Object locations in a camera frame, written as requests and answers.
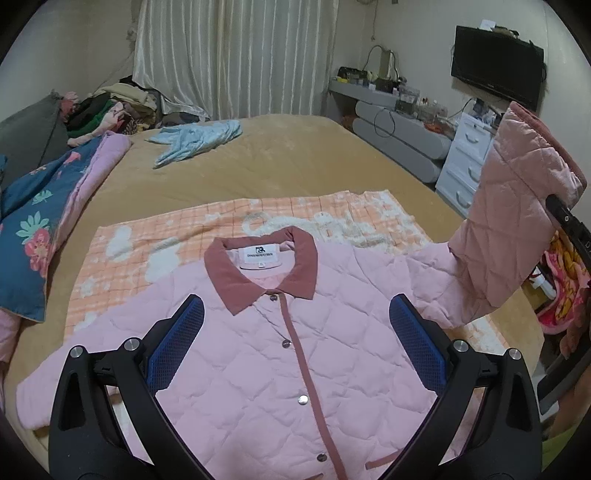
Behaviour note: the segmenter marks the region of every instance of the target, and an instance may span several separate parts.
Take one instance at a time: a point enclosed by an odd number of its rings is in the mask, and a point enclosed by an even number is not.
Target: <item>jacket collar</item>
[[[216,238],[205,250],[203,261],[209,279],[226,308],[236,315],[255,303],[267,290],[246,278],[230,260],[226,250],[252,247],[253,245],[293,242],[295,265],[283,279],[277,290],[311,300],[316,289],[318,252],[314,238],[295,226],[289,226],[264,236]]]

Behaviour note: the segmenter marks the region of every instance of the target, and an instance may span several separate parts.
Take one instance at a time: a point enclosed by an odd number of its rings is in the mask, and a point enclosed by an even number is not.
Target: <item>wall-mounted tv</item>
[[[456,27],[452,76],[536,111],[545,76],[544,50],[502,33]]]

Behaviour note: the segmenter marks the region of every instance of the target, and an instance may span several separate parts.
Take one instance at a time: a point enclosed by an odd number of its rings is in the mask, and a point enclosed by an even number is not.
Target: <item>white dresser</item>
[[[462,114],[435,188],[464,217],[472,205],[480,170],[494,136],[491,127],[467,113]]]

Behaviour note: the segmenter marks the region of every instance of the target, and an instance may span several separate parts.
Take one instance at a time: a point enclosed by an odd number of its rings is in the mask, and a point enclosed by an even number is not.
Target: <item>jacket sleeve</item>
[[[74,332],[17,386],[17,413],[22,426],[36,430],[49,425],[61,370],[72,347],[84,345],[90,353],[102,352],[119,348],[130,337],[143,338],[155,322],[169,318],[178,309],[182,300],[178,302],[177,299],[186,298],[186,295],[179,294],[182,284],[174,282],[174,275],[192,265],[180,267],[172,274],[171,281],[149,286],[94,320],[87,315],[83,324],[89,325]]]
[[[573,207],[586,180],[536,117],[512,103],[486,158],[468,218],[446,244],[369,260],[365,274],[391,298],[405,293],[421,315],[458,327],[501,307],[527,279],[558,227],[545,209],[556,194]],[[380,262],[385,265],[377,268]]]

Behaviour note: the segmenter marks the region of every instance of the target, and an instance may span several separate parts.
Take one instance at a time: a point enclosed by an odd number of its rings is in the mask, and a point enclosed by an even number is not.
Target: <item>pink quilted jacket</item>
[[[48,424],[72,346],[115,349],[194,293],[205,305],[204,326],[157,400],[211,474],[377,479],[436,398],[391,327],[392,297],[405,293],[442,327],[491,312],[549,245],[555,226],[545,197],[555,193],[573,206],[585,187],[544,125],[513,103],[469,219],[448,244],[392,257],[315,241],[295,227],[216,239],[203,261],[109,309],[50,355],[18,387],[19,418],[30,429]],[[282,264],[239,269],[236,249],[261,244],[279,244]],[[124,433],[134,454],[147,459],[135,432]]]

